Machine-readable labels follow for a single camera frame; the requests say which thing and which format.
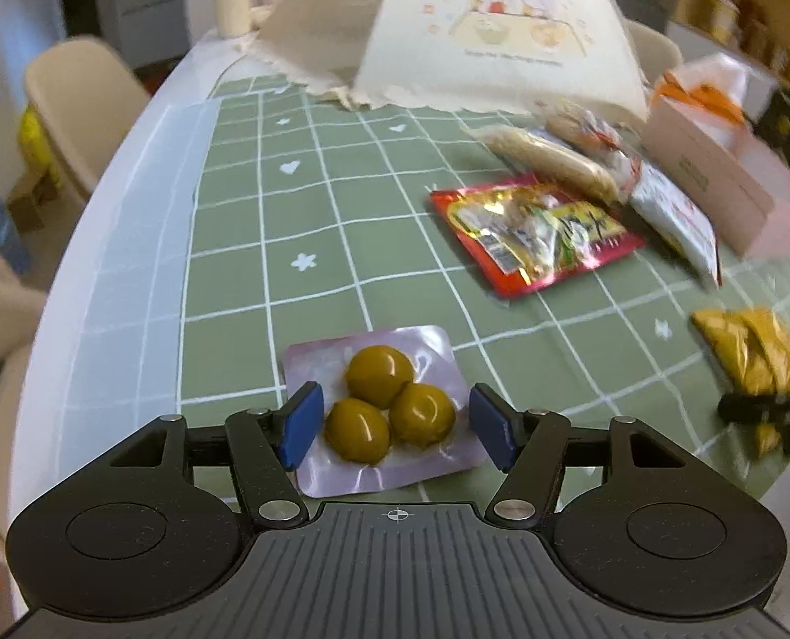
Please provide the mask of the yellow snack packet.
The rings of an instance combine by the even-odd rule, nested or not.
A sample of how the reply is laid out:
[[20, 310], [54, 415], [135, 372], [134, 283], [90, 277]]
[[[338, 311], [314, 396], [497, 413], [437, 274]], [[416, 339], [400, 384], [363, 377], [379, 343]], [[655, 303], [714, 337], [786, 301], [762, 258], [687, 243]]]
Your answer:
[[731, 382], [718, 417], [753, 430], [760, 456], [790, 457], [790, 327], [766, 307], [697, 310], [691, 320]]

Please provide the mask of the vacuum pack of three chestnuts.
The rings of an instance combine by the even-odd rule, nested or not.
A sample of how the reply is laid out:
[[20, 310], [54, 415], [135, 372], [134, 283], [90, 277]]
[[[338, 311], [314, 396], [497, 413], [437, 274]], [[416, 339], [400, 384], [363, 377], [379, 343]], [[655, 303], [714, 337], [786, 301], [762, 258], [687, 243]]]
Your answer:
[[282, 355], [289, 391], [322, 389], [297, 467], [308, 498], [364, 495], [465, 472], [487, 460], [468, 425], [468, 388], [439, 326], [316, 340]]

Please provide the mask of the red foil snack packet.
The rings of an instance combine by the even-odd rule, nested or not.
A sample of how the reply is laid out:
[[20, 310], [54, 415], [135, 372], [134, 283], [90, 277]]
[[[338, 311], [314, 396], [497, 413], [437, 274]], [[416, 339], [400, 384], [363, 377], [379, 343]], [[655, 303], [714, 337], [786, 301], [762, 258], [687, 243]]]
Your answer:
[[596, 271], [645, 245], [612, 212], [532, 175], [433, 191], [429, 200], [503, 299]]

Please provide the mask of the pink cardboard box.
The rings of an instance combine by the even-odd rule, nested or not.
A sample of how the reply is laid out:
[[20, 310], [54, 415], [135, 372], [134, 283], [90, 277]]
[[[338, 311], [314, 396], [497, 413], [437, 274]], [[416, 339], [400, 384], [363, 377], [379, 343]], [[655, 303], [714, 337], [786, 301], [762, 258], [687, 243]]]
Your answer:
[[662, 98], [642, 144], [738, 256], [790, 260], [790, 169], [750, 128]]

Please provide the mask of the white red-edged snack packet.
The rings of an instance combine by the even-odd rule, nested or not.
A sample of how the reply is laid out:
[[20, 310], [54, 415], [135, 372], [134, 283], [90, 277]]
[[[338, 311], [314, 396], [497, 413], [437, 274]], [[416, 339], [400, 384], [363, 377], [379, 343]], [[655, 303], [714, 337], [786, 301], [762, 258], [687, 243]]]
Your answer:
[[707, 215], [658, 167], [643, 162], [630, 205], [688, 264], [715, 287], [721, 285], [720, 254]]

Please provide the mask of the beige wafer roll packet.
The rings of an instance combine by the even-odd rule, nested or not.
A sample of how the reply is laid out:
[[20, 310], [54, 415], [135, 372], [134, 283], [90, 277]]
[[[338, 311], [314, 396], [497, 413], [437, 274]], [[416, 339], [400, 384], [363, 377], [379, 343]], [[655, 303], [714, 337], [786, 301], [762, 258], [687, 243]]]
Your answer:
[[620, 189], [606, 167], [555, 138], [503, 124], [468, 128], [467, 132], [490, 152], [518, 163], [537, 176], [571, 186], [597, 201], [620, 202]]

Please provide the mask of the orange white small snack packet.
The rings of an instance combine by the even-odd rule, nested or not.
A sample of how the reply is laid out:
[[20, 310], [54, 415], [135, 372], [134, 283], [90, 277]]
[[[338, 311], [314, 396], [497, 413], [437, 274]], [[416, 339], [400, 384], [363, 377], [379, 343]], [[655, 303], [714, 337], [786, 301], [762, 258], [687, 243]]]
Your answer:
[[588, 159], [600, 163], [612, 175], [622, 195], [632, 192], [642, 171], [642, 160], [607, 121], [587, 108], [567, 104], [549, 112], [545, 127]]

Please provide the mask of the orange white tissue pack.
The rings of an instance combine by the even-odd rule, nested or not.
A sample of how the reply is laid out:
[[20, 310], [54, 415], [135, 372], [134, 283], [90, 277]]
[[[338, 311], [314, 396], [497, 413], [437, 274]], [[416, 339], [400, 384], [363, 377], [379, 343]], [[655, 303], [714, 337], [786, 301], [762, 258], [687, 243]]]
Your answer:
[[746, 99], [753, 68], [727, 53], [718, 52], [668, 69], [653, 88], [650, 105], [671, 100], [698, 108], [740, 126], [746, 122]]

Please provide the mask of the beige chair behind table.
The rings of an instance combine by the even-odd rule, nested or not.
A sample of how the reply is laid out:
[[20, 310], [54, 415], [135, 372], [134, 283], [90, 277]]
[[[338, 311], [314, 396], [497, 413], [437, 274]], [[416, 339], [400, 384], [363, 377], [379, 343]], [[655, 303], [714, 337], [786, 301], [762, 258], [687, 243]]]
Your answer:
[[653, 87], [665, 73], [683, 64], [681, 49], [668, 36], [634, 20], [626, 20], [624, 24], [649, 87]]

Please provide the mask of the cream mesh food cover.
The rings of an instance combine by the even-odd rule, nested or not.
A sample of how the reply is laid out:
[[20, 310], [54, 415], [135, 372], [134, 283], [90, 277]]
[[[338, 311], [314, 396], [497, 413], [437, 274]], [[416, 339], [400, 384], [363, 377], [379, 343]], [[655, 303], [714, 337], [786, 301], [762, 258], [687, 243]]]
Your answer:
[[648, 117], [616, 0], [279, 0], [252, 52], [353, 107]]

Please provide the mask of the beige cup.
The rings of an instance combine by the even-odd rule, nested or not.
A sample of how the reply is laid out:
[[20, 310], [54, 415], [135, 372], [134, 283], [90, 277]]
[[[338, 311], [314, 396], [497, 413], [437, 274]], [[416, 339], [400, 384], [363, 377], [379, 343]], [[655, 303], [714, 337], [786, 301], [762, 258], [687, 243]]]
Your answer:
[[217, 33], [223, 39], [234, 39], [250, 32], [252, 0], [211, 0]]

